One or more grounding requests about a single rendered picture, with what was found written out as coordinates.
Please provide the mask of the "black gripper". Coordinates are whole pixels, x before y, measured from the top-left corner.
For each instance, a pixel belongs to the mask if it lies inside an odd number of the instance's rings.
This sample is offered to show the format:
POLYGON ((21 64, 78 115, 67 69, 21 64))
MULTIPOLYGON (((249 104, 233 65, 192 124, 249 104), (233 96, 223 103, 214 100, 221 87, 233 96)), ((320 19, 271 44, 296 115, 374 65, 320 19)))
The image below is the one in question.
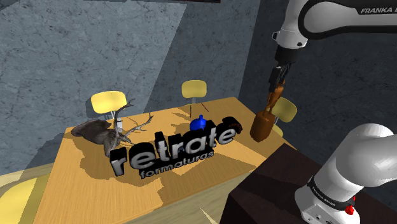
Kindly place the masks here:
POLYGON ((290 70, 291 64, 296 62, 299 53, 299 49, 284 48, 281 45, 277 46, 274 59, 278 66, 272 69, 270 78, 268 79, 269 92, 275 91, 278 82, 280 85, 284 85, 285 78, 290 70))

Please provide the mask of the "brown bag with long strap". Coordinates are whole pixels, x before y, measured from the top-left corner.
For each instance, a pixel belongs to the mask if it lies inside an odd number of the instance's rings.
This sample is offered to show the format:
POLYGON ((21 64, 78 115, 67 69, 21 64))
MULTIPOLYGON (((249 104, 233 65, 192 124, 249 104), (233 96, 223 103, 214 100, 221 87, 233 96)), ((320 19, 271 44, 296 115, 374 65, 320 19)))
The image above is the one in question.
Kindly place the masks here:
POLYGON ((253 120, 250 135, 256 142, 261 142, 268 138, 272 130, 273 123, 275 121, 275 116, 272 114, 272 108, 277 100, 275 89, 276 87, 274 85, 269 86, 267 105, 264 110, 257 112, 253 120))

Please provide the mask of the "blue round vase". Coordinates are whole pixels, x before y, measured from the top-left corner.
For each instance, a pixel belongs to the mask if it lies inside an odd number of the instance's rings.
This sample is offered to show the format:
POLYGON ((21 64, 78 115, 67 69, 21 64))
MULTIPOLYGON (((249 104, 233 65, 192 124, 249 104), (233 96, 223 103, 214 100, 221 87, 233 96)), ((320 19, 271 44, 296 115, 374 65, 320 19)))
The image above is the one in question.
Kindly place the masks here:
POLYGON ((199 115, 198 118, 190 122, 190 130, 205 129, 206 121, 203 115, 199 115))

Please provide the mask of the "yellow chair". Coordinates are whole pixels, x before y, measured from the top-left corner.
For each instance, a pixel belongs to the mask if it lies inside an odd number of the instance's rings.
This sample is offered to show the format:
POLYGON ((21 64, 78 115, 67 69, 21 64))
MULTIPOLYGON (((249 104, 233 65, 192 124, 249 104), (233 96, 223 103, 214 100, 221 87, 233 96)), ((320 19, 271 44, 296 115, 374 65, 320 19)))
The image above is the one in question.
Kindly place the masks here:
POLYGON ((0 224, 18 224, 37 178, 21 182, 0 197, 0 224))
POLYGON ((126 96, 121 91, 105 91, 94 94, 90 98, 94 111, 98 114, 111 113, 115 117, 115 112, 127 104, 126 96))
POLYGON ((205 97, 207 94, 207 83, 202 80, 188 80, 181 85, 181 92, 184 98, 192 98, 192 103, 196 103, 196 98, 205 97))
POLYGON ((292 119, 294 119, 296 113, 297 107, 288 99, 280 97, 275 106, 272 108, 272 114, 275 116, 275 122, 272 130, 282 137, 283 131, 276 125, 276 123, 278 121, 289 123, 292 121, 292 119))

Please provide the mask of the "dark robot stand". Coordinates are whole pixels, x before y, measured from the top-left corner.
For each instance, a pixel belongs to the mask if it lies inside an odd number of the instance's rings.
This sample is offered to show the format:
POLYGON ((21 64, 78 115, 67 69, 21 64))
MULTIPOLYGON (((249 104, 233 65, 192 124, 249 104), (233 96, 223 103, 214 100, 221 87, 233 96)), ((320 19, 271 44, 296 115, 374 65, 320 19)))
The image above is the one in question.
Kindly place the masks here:
POLYGON ((324 165, 280 146, 227 198, 219 224, 397 224, 397 212, 361 192, 397 180, 387 138, 340 143, 324 165))

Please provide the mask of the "black and silver letter sign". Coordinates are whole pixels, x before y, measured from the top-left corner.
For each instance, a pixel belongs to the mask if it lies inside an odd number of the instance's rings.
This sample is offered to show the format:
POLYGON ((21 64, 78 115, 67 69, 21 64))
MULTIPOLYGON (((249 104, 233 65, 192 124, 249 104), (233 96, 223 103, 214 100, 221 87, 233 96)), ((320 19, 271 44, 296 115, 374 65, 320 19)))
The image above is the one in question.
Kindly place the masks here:
POLYGON ((189 130, 184 134, 165 137, 155 133, 154 143, 142 142, 130 149, 118 148, 111 151, 110 164, 116 176, 125 174, 124 163, 139 171, 141 179, 171 171, 214 156, 217 145, 228 144, 242 132, 242 125, 228 116, 216 125, 207 120, 205 129, 189 130))

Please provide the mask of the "wooden table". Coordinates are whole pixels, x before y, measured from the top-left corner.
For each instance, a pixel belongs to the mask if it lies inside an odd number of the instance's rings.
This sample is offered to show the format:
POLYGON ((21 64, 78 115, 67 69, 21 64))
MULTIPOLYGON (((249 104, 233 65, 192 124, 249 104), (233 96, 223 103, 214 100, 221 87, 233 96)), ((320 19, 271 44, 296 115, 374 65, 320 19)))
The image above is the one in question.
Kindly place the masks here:
MULTIPOLYGON (((211 158, 145 179, 129 165, 124 175, 115 176, 101 146, 66 130, 34 224, 114 224, 133 220, 254 170, 285 142, 275 132, 262 142, 254 141, 249 134, 254 113, 234 97, 203 104, 209 112, 201 104, 154 111, 151 122, 130 138, 134 143, 150 143, 159 131, 165 136, 183 134, 199 115, 214 123, 232 116, 241 123, 242 132, 231 143, 217 145, 211 158)), ((148 118, 144 113, 123 117, 122 122, 129 129, 148 118)))

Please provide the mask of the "brown deer figure with antlers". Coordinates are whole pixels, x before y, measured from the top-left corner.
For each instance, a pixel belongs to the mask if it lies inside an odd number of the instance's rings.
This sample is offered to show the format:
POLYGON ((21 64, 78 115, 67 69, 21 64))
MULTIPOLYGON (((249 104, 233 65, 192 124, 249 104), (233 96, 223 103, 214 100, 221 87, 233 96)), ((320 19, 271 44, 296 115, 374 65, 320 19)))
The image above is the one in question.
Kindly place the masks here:
POLYGON ((117 119, 119 113, 122 110, 132 106, 132 104, 130 103, 131 101, 133 101, 133 99, 129 100, 129 102, 126 103, 125 106, 121 107, 115 112, 115 119, 113 122, 114 127, 112 129, 109 128, 111 126, 109 122, 96 119, 89 120, 78 126, 75 126, 72 129, 71 134, 75 137, 83 137, 84 139, 92 143, 103 145, 105 156, 108 158, 110 157, 111 151, 114 150, 121 142, 126 142, 134 145, 133 142, 130 140, 129 135, 136 130, 143 131, 142 127, 151 122, 153 115, 151 115, 151 113, 148 113, 149 118, 145 123, 138 125, 123 134, 117 129, 117 119))

